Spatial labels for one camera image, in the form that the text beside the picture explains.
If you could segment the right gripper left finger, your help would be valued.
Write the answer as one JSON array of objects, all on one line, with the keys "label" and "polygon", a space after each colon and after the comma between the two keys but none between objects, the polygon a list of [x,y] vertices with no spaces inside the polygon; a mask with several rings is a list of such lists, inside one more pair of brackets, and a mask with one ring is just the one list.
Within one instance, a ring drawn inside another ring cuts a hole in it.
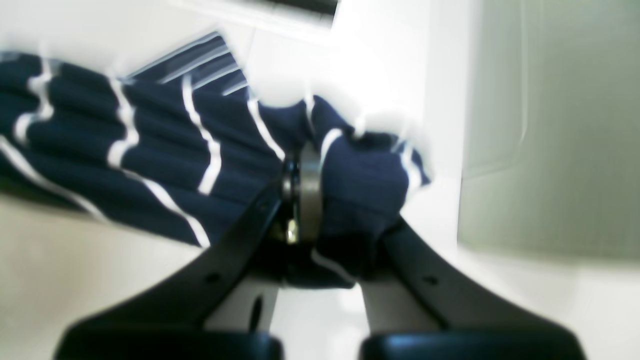
[{"label": "right gripper left finger", "polygon": [[64,333],[57,360],[283,360],[269,334],[281,287],[310,267],[323,216],[306,143],[220,240],[136,296]]}]

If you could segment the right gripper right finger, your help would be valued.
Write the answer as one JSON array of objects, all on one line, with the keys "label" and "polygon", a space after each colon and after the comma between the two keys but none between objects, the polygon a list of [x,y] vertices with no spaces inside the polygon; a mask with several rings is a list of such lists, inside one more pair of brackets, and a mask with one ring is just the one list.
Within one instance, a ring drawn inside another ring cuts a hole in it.
[{"label": "right gripper right finger", "polygon": [[360,281],[362,360],[584,360],[574,333],[478,284],[400,219]]}]

